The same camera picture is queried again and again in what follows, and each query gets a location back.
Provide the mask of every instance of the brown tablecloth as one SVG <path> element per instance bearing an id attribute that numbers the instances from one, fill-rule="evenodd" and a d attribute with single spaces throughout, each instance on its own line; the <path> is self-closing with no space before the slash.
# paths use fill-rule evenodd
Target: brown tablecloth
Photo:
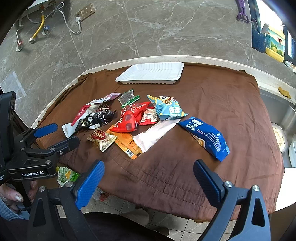
<path id="1" fill-rule="evenodd" d="M 60 162 L 77 172 L 84 172 L 94 160 L 102 160 L 105 174 L 99 187 L 104 191 L 141 206 L 207 221 L 216 209 L 209 204 L 192 171 L 193 162 L 201 158 L 222 180 L 229 180 L 237 187 L 259 185 L 268 212 L 275 211 L 284 173 L 283 159 L 253 76 L 222 67 L 186 64 L 180 80 L 171 85 L 115 82 L 126 69 L 102 70 L 81 76 L 79 82 L 47 111 L 40 126 L 55 122 L 59 128 L 41 138 L 39 144 L 47 148 L 65 139 L 62 125 L 71 123 L 86 103 L 112 92 L 123 93 L 133 88 L 134 94 L 141 97 L 138 102 L 148 101 L 147 94 L 172 96 L 183 111 L 189 113 L 183 120 L 198 117 L 223 134 L 230 149 L 223 162 L 211 156 L 179 125 L 135 160 L 116 144 L 102 153 L 94 143 L 86 140 L 93 130 L 79 131 L 80 146 L 63 156 Z M 118 111 L 103 130 L 116 123 L 120 116 L 118 99 L 109 103 Z M 132 135 L 148 128 L 138 126 Z M 237 207 L 233 219 L 237 218 L 238 210 Z"/>

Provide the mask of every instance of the black pants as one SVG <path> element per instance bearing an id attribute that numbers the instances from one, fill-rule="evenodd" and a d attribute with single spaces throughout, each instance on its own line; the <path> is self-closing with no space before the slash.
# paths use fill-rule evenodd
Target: black pants
<path id="1" fill-rule="evenodd" d="M 162 234 L 116 214 L 86 213 L 84 217 L 100 241 L 172 241 L 172 239 Z M 61 223 L 67 239 L 70 241 L 76 240 L 67 220 L 62 218 Z M 26 238 L 27 225 L 27 220 L 7 221 L 0 217 L 0 240 L 29 241 Z"/>

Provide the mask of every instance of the human hand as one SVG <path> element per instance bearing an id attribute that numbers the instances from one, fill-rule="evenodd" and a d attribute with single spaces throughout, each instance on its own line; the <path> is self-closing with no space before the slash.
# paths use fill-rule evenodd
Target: human hand
<path id="1" fill-rule="evenodd" d="M 28 193 L 28 197 L 31 202 L 34 201 L 36 193 L 37 193 L 37 181 L 30 181 L 30 190 Z M 0 186 L 0 198 L 15 213 L 17 213 L 19 210 L 15 202 L 24 201 L 24 198 L 22 197 L 22 195 L 18 191 L 7 186 L 6 183 Z"/>

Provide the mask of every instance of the blue snack package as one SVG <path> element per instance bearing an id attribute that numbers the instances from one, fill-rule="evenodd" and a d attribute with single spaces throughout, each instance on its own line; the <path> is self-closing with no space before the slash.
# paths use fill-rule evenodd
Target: blue snack package
<path id="1" fill-rule="evenodd" d="M 154 105 L 156 113 L 160 120 L 174 120 L 188 115 L 182 111 L 178 101 L 176 101 L 173 97 L 153 97 L 151 95 L 147 95 L 147 97 Z"/>
<path id="2" fill-rule="evenodd" d="M 178 124 L 190 132 L 193 138 L 219 161 L 223 161 L 230 153 L 222 133 L 201 119 L 192 116 Z"/>

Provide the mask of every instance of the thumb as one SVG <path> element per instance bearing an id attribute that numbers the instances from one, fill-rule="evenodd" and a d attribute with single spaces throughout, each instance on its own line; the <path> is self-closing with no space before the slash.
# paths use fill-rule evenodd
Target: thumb
<path id="1" fill-rule="evenodd" d="M 23 202 L 24 199 L 22 197 L 22 195 L 14 190 L 13 188 L 8 187 L 7 185 L 5 185 L 3 187 L 3 193 L 2 193 L 3 197 L 8 199 L 8 200 L 12 200 L 15 202 Z"/>

